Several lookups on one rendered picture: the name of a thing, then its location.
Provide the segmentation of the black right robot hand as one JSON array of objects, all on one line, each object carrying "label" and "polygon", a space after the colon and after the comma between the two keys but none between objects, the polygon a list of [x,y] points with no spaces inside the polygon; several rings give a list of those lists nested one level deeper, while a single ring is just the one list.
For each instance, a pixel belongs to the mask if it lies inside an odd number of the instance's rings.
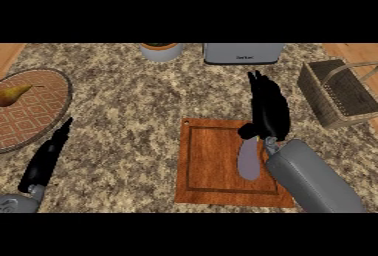
[{"label": "black right robot hand", "polygon": [[277,141],[283,141],[289,133],[291,118],[279,85],[258,70],[248,73],[248,79],[252,121],[237,129],[239,137],[243,140],[255,136],[261,139],[274,137]]}]

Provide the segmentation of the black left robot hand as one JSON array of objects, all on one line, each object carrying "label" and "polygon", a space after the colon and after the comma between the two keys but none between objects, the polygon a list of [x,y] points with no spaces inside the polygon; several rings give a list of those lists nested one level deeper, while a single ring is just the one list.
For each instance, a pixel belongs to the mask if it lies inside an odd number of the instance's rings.
[{"label": "black left robot hand", "polygon": [[72,118],[68,118],[60,128],[54,131],[51,138],[40,146],[28,163],[23,176],[17,185],[17,190],[29,192],[31,185],[47,186],[53,169],[56,166],[60,151],[69,138],[69,126]]}]

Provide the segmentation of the purple eggplant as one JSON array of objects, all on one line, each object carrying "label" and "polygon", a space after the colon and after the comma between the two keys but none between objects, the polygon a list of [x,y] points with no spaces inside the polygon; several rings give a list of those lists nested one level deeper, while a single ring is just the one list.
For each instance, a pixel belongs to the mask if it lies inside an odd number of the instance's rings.
[{"label": "purple eggplant", "polygon": [[245,180],[255,180],[260,176],[260,160],[257,154],[257,138],[242,142],[237,154],[237,172]]}]

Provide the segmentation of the brown wooden cutting board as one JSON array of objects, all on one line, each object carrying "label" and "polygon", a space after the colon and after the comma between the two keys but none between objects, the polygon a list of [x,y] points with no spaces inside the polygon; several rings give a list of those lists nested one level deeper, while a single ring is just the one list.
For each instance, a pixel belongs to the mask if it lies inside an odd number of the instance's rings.
[{"label": "brown wooden cutting board", "polygon": [[267,153],[257,142],[260,176],[242,178],[237,128],[246,120],[183,118],[177,161],[175,203],[292,208],[289,192],[264,167]]}]

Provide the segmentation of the round patterned woven placemat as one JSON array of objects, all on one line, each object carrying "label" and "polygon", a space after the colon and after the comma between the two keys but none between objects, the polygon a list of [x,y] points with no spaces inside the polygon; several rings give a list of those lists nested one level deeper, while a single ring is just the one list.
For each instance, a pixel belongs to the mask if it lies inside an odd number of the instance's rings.
[{"label": "round patterned woven placemat", "polygon": [[0,89],[19,85],[32,88],[7,107],[0,107],[0,154],[35,142],[66,115],[72,83],[62,71],[28,69],[0,80]]}]

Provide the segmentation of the grey toaster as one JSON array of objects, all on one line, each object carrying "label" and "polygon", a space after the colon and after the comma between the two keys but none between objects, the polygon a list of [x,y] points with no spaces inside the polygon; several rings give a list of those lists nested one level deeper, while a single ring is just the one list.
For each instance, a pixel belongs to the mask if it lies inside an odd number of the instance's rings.
[{"label": "grey toaster", "polygon": [[283,43],[205,43],[203,61],[218,65],[276,63]]}]

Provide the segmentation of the yellow-brown pear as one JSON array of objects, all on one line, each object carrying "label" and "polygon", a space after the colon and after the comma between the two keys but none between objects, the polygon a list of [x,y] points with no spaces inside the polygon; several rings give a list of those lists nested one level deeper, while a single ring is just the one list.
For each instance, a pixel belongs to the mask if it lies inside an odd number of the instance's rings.
[{"label": "yellow-brown pear", "polygon": [[10,106],[20,95],[32,88],[31,85],[19,85],[11,88],[0,89],[0,107]]}]

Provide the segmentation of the white plant pot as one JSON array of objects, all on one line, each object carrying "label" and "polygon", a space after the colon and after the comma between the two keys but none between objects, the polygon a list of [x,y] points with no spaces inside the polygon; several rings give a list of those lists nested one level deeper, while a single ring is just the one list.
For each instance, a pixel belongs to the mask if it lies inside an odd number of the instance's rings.
[{"label": "white plant pot", "polygon": [[147,60],[155,62],[167,62],[180,56],[183,51],[183,44],[169,43],[164,46],[152,46],[146,43],[141,43],[140,51]]}]

